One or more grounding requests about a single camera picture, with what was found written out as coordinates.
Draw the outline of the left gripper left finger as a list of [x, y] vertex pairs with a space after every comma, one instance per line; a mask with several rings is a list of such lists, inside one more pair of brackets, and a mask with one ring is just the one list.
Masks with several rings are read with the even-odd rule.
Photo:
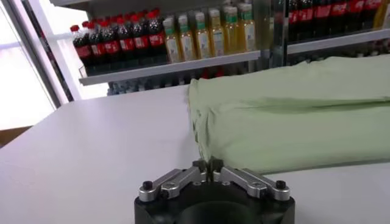
[[207, 163], [197, 160], [187, 169], [173, 169], [154, 181], [144, 181], [139, 188], [138, 198], [146, 203], [155, 201], [158, 197], [172, 199], [178, 197], [187, 185], [206, 181]]

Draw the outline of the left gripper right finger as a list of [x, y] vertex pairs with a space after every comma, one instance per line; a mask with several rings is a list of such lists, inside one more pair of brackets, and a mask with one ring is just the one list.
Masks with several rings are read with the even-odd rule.
[[234, 183], [253, 198], [271, 197], [277, 201], [290, 199], [290, 188], [283, 180], [272, 181], [249, 169], [236, 169], [224, 164], [223, 160], [211, 158], [208, 162], [212, 180], [222, 184]]

